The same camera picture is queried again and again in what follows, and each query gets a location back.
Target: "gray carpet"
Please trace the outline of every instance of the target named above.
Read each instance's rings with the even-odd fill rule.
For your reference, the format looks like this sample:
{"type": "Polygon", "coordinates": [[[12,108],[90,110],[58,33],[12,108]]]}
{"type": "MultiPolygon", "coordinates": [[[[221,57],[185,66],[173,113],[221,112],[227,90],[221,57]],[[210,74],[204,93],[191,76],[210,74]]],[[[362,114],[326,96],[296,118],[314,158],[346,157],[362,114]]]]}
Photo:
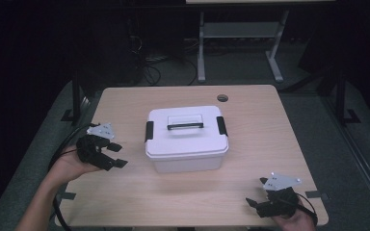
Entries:
{"type": "MultiPolygon", "coordinates": [[[[205,85],[271,84],[278,89],[283,89],[307,76],[305,71],[297,68],[305,45],[283,43],[277,54],[277,60],[285,81],[282,84],[276,84],[262,52],[266,49],[266,45],[266,43],[253,45],[249,52],[207,56],[205,85]]],[[[196,55],[189,56],[188,60],[195,64],[196,55]]],[[[194,67],[187,62],[171,60],[153,66],[162,74],[158,86],[187,85],[195,77],[194,67]]],[[[150,70],[156,79],[156,72],[152,71],[150,70]]],[[[148,85],[149,83],[144,79],[138,86],[148,85]]],[[[317,82],[314,82],[297,92],[283,93],[280,98],[317,188],[324,196],[330,221],[318,230],[370,230],[370,188],[355,161],[352,149],[342,136],[341,128],[336,125],[335,118],[331,116],[330,109],[326,106],[330,98],[316,95],[314,93],[316,86],[317,82]]],[[[91,121],[100,96],[101,92],[90,98],[90,105],[84,110],[80,124],[91,121]]],[[[359,92],[348,85],[347,108],[350,107],[355,110],[361,123],[349,124],[346,131],[357,142],[370,165],[370,111],[359,92]]],[[[0,200],[0,231],[14,229],[40,180],[44,177],[52,153],[72,130],[70,122],[61,122],[64,111],[70,108],[71,87],[68,84],[48,112],[46,120],[0,200]]],[[[49,230],[62,230],[62,228],[56,226],[52,220],[49,230]]],[[[73,230],[104,229],[76,228],[73,230]]],[[[130,229],[107,228],[107,230],[130,229]]]]}

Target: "box lid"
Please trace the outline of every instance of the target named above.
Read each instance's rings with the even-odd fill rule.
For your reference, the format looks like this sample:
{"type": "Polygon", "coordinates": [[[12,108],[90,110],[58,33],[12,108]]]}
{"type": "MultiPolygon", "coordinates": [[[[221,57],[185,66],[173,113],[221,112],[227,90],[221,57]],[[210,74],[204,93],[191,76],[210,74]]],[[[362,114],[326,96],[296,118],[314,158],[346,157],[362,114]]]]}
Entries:
{"type": "Polygon", "coordinates": [[[146,154],[150,157],[225,153],[225,121],[216,106],[157,109],[149,113],[146,154]]]}

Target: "carrying handle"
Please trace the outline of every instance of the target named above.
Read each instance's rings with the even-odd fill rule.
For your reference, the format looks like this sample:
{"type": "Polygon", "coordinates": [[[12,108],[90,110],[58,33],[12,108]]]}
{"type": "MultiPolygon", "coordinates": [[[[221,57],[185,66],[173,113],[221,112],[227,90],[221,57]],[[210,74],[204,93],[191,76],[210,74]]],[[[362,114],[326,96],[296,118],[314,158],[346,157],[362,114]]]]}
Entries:
{"type": "Polygon", "coordinates": [[[203,123],[181,123],[181,124],[169,124],[167,125],[168,130],[172,130],[175,128],[189,128],[189,127],[198,127],[203,128],[203,123]]]}

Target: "light wood surface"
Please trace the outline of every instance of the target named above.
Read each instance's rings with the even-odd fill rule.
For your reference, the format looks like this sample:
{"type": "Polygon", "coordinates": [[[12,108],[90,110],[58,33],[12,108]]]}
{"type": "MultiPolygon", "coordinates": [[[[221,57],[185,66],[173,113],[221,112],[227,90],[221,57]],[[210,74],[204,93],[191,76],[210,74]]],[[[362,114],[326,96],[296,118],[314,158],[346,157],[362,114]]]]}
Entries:
{"type": "Polygon", "coordinates": [[[186,0],[187,4],[222,4],[222,3],[311,3],[334,2],[335,0],[186,0]]]}
{"type": "MultiPolygon", "coordinates": [[[[245,197],[266,201],[259,181],[277,172],[300,177],[297,193],[316,191],[287,115],[272,86],[106,89],[93,123],[111,122],[122,145],[124,168],[83,175],[68,184],[74,200],[62,200],[71,226],[274,226],[245,197]],[[227,102],[217,96],[226,94],[227,102]],[[225,118],[229,150],[221,168],[157,173],[145,154],[145,123],[153,109],[218,106],[225,118]]],[[[319,224],[328,222],[320,198],[309,199],[319,224]]]]}

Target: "white storage box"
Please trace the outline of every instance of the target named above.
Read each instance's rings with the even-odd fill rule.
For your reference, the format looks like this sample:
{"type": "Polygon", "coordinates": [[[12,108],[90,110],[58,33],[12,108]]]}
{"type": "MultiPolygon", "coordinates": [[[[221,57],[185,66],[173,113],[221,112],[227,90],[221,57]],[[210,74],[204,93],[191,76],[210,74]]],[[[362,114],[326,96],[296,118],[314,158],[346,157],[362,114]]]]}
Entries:
{"type": "Polygon", "coordinates": [[[149,113],[145,152],[158,172],[216,169],[227,150],[225,121],[216,106],[149,113]]]}

